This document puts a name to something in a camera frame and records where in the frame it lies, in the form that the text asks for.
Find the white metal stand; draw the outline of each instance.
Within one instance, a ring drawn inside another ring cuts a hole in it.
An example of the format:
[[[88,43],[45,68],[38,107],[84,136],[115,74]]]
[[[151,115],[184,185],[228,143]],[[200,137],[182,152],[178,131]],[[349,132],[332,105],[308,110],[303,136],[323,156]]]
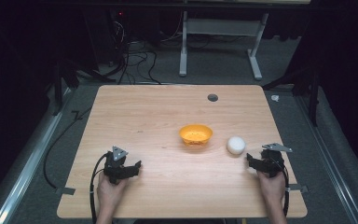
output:
[[[247,50],[250,64],[256,80],[261,80],[261,72],[258,67],[255,54],[260,45],[261,37],[267,24],[269,14],[263,15],[261,21],[220,21],[213,19],[189,19],[187,12],[183,12],[182,50],[180,55],[179,76],[187,74],[187,34],[206,35],[250,35],[255,36],[255,45]]]

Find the white ball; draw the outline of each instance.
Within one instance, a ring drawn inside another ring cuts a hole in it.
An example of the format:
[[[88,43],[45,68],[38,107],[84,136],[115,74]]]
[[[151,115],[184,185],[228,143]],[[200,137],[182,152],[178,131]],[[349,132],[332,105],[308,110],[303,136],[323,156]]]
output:
[[[245,141],[238,136],[232,136],[228,139],[227,150],[234,155],[240,155],[245,150],[245,147]]]

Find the person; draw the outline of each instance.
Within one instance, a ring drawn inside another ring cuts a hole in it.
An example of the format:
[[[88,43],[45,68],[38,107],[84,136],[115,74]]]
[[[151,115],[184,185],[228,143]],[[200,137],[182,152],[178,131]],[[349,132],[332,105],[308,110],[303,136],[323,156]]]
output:
[[[284,196],[284,176],[282,172],[269,178],[268,174],[257,171],[260,179],[261,194],[266,204],[268,218],[271,224],[286,224],[286,216],[282,210]],[[122,179],[118,185],[111,184],[109,177],[100,172],[97,188],[100,210],[97,224],[112,224],[113,214],[121,200],[128,179]]]

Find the person's left hand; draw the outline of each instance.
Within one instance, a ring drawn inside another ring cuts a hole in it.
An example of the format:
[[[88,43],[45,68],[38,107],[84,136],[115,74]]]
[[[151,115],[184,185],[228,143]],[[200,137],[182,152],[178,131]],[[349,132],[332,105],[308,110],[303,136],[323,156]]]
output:
[[[112,220],[128,180],[129,179],[122,179],[118,185],[114,185],[109,182],[109,177],[107,175],[100,172],[97,188],[100,210],[97,223],[104,223],[106,220]]]

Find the orange bowl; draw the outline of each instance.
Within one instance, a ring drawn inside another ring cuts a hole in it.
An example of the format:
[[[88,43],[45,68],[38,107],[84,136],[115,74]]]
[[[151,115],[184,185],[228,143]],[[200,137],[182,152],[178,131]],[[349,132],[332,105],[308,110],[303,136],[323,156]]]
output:
[[[203,124],[189,124],[179,131],[179,135],[187,145],[203,145],[208,142],[213,132]]]

